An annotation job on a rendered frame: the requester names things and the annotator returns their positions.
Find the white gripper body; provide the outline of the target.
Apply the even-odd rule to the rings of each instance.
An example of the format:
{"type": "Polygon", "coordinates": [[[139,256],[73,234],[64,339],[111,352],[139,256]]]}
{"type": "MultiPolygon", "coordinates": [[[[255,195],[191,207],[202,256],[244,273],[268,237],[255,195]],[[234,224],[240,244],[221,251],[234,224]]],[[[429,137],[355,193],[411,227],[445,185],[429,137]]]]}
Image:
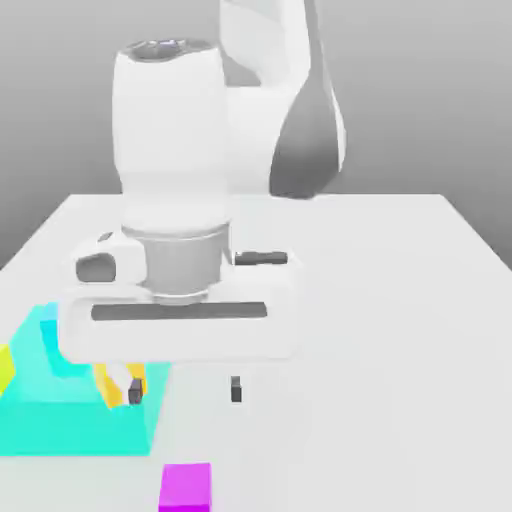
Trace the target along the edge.
{"type": "Polygon", "coordinates": [[[58,308],[58,346],[73,363],[287,359],[298,342],[301,265],[223,265],[207,299],[154,303],[137,286],[82,285],[58,308]]]}

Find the small orange cube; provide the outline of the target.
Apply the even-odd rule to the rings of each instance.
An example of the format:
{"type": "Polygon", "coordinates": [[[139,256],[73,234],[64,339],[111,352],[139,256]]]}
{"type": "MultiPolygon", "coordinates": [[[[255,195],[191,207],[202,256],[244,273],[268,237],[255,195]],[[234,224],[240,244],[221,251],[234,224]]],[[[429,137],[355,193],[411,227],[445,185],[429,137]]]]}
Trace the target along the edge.
{"type": "MultiPolygon", "coordinates": [[[[107,376],[107,364],[95,364],[93,374],[96,387],[99,390],[108,408],[124,406],[120,404],[119,391],[114,387],[112,380],[107,376]]],[[[144,366],[144,395],[147,393],[146,373],[144,366]]]]}

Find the small magenta cube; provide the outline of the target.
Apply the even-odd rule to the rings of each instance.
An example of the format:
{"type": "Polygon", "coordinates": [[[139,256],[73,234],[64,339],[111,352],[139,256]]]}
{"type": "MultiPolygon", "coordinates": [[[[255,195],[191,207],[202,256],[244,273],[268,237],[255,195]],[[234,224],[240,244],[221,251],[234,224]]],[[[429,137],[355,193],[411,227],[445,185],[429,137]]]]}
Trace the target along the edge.
{"type": "Polygon", "coordinates": [[[211,512],[211,503],[209,463],[163,467],[158,512],[211,512]]]}

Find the small yellow-green cube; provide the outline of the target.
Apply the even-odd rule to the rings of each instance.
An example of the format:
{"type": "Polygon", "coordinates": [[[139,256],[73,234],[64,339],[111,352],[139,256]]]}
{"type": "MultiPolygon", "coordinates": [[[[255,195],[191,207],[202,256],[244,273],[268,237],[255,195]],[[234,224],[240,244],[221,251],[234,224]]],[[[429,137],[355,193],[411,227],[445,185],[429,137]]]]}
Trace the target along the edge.
{"type": "Polygon", "coordinates": [[[10,346],[0,344],[0,396],[6,391],[16,374],[10,346]]]}

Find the large turquoise box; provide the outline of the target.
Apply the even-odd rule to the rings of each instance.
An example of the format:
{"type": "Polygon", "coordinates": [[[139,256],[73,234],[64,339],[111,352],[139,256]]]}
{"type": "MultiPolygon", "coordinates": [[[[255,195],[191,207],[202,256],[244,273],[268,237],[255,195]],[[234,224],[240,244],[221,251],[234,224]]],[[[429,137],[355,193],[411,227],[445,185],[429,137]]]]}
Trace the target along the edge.
{"type": "Polygon", "coordinates": [[[57,347],[57,305],[32,309],[9,343],[16,374],[0,396],[0,456],[146,456],[169,366],[148,364],[140,405],[108,408],[93,367],[57,347]]]}

